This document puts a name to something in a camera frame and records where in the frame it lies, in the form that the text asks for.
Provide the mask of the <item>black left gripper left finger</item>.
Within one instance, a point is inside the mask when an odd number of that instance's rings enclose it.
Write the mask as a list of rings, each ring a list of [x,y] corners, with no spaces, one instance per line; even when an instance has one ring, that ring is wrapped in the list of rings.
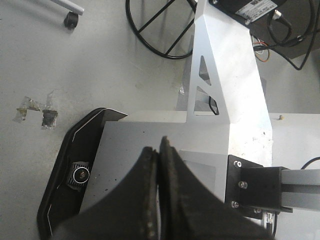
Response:
[[[144,147],[127,175],[103,199],[59,224],[53,240],[156,240],[158,154]]]

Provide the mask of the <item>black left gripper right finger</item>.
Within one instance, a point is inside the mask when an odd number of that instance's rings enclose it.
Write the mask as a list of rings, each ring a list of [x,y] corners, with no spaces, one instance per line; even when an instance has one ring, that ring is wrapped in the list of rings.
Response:
[[[210,192],[163,136],[158,190],[162,240],[272,240],[262,226],[229,209]]]

